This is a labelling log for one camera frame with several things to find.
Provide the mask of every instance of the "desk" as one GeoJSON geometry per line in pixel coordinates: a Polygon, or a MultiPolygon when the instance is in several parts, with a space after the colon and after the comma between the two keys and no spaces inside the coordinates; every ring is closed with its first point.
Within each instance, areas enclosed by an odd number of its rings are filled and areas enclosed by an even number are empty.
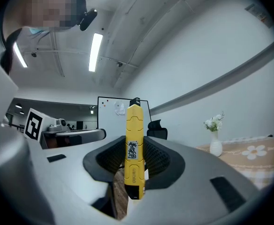
{"type": "MultiPolygon", "coordinates": [[[[274,138],[239,138],[223,141],[223,160],[251,180],[258,189],[274,181],[274,138]]],[[[209,152],[210,145],[197,148],[209,152]]]]}

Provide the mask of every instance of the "office room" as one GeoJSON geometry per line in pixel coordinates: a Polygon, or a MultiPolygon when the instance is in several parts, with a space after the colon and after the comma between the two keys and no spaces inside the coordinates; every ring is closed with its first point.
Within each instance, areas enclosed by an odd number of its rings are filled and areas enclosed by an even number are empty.
{"type": "Polygon", "coordinates": [[[260,0],[70,0],[66,21],[69,1],[49,0],[30,6],[52,21],[32,15],[11,32],[19,1],[0,25],[12,51],[0,60],[0,147],[17,147],[0,167],[19,172],[0,187],[22,218],[254,216],[274,186],[274,19],[260,0]]]}

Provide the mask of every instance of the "ceiling light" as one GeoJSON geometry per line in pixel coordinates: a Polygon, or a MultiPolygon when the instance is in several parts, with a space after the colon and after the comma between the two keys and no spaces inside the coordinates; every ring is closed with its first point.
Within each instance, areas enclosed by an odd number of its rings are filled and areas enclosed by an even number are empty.
{"type": "Polygon", "coordinates": [[[25,61],[24,61],[24,59],[23,59],[23,57],[22,57],[22,55],[21,55],[21,53],[20,53],[19,47],[18,47],[18,45],[17,45],[16,42],[14,43],[13,49],[14,49],[14,51],[15,51],[15,53],[16,53],[18,59],[19,59],[19,61],[20,61],[21,64],[23,65],[23,67],[24,67],[24,68],[27,68],[28,65],[26,65],[26,63],[25,63],[25,61]]]}
{"type": "Polygon", "coordinates": [[[91,45],[90,60],[89,60],[89,71],[95,72],[96,62],[98,60],[99,47],[103,35],[95,33],[91,45]]]}
{"type": "Polygon", "coordinates": [[[22,108],[20,103],[17,103],[15,107],[22,108]]]}

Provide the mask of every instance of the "black sticker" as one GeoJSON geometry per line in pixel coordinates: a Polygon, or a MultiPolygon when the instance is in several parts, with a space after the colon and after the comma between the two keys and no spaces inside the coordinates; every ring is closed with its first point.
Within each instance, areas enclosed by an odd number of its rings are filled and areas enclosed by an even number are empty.
{"type": "Polygon", "coordinates": [[[38,139],[42,118],[30,112],[28,122],[26,124],[25,134],[31,139],[38,139]]]}

